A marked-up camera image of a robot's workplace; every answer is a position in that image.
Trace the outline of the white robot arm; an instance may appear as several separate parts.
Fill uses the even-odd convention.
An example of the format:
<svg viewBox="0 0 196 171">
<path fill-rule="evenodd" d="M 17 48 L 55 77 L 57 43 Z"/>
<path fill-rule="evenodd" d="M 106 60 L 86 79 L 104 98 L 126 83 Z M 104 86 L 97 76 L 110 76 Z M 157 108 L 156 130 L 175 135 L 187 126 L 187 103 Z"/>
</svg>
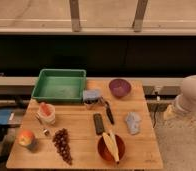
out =
<svg viewBox="0 0 196 171">
<path fill-rule="evenodd" d="M 196 75 L 185 77 L 180 90 L 181 93 L 173 102 L 173 108 L 182 114 L 196 113 Z"/>
</svg>

